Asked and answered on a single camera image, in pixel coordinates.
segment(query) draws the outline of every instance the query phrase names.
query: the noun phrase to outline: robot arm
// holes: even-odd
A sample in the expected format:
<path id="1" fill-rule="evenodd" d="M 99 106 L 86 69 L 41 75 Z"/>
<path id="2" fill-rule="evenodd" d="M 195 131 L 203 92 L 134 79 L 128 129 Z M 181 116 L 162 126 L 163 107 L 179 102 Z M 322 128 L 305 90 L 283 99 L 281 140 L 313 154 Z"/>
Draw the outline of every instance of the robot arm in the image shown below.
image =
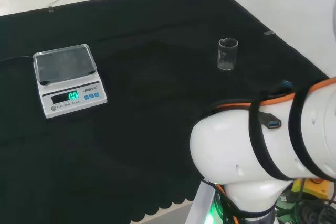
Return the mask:
<path id="1" fill-rule="evenodd" d="M 312 86 L 301 99 L 302 113 L 297 115 L 300 95 L 261 104 L 260 112 L 282 122 L 276 129 L 261 126 L 264 145 L 254 146 L 250 107 L 239 109 L 239 104 L 235 104 L 237 109 L 215 113 L 194 126 L 190 146 L 197 169 L 209 182 L 225 185 L 227 197 L 240 210 L 270 209 L 297 178 L 336 180 L 336 78 Z M 293 132 L 301 133 L 302 141 Z M 261 155 L 269 156 L 273 169 L 263 164 L 267 159 Z M 275 170 L 287 179 L 279 180 Z"/>

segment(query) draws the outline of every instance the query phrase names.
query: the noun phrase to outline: black fabric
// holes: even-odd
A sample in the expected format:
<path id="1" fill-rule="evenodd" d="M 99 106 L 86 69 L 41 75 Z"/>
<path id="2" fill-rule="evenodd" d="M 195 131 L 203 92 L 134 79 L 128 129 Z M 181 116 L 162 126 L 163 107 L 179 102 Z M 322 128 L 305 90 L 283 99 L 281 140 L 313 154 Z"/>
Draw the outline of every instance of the black fabric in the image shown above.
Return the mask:
<path id="1" fill-rule="evenodd" d="M 319 178 L 336 181 L 335 178 L 330 177 L 322 171 L 310 157 L 306 146 L 304 145 L 302 131 L 301 131 L 301 115 L 303 105 L 305 104 L 306 97 L 309 93 L 310 86 L 306 86 L 295 93 L 293 103 L 290 109 L 288 118 L 288 132 L 293 149 L 302 162 L 302 164 L 313 174 Z"/>
<path id="2" fill-rule="evenodd" d="M 264 139 L 263 130 L 259 120 L 259 108 L 261 102 L 266 97 L 265 93 L 258 96 L 250 105 L 248 111 L 248 133 L 250 136 L 251 146 L 256 158 L 262 168 L 273 178 L 279 180 L 293 180 L 283 174 L 277 165 L 273 162 Z"/>
<path id="3" fill-rule="evenodd" d="M 0 60 L 86 43 L 109 102 L 46 120 L 33 64 L 0 64 L 0 222 L 129 223 L 195 197 L 190 132 L 220 99 L 326 76 L 233 0 L 95 0 L 0 17 Z M 237 66 L 217 69 L 220 38 Z"/>

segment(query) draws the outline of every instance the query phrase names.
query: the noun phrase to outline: green digital readout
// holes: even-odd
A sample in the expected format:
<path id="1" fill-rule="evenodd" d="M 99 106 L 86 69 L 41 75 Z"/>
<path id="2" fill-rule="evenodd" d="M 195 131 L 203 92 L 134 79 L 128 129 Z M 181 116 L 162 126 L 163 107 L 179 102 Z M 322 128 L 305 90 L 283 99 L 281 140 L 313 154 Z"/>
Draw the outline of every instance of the green digital readout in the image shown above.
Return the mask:
<path id="1" fill-rule="evenodd" d="M 71 91 L 71 92 L 68 92 L 68 93 L 55 95 L 55 96 L 51 97 L 51 100 L 52 100 L 53 104 L 56 104 L 56 103 L 60 103 L 60 102 L 75 100 L 75 99 L 78 99 L 78 98 L 79 98 L 79 95 L 77 93 L 77 90 L 75 90 L 75 91 Z"/>
<path id="2" fill-rule="evenodd" d="M 74 100 L 78 98 L 78 93 L 77 91 L 73 92 L 73 93 L 69 93 L 68 94 L 69 100 Z"/>

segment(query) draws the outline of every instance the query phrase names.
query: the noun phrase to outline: green light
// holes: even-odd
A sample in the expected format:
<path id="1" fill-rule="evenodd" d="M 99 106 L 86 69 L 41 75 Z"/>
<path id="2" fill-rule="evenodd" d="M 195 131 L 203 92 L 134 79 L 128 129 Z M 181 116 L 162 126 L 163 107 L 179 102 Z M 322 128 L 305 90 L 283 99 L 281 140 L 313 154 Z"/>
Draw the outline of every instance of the green light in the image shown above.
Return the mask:
<path id="1" fill-rule="evenodd" d="M 214 217 L 210 213 L 206 216 L 204 224 L 214 224 Z"/>
<path id="2" fill-rule="evenodd" d="M 68 97 L 69 97 L 69 100 L 77 99 L 78 98 L 78 93 L 77 92 L 69 93 Z"/>

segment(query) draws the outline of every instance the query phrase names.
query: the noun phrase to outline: scale weighing plate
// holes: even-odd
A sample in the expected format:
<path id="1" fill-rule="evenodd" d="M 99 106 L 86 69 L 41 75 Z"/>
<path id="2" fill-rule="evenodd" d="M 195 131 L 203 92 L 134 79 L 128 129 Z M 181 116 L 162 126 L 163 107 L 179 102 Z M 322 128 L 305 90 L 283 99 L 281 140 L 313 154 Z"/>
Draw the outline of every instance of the scale weighing plate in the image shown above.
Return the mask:
<path id="1" fill-rule="evenodd" d="M 38 92 L 46 118 L 107 102 L 86 44 L 34 54 Z"/>

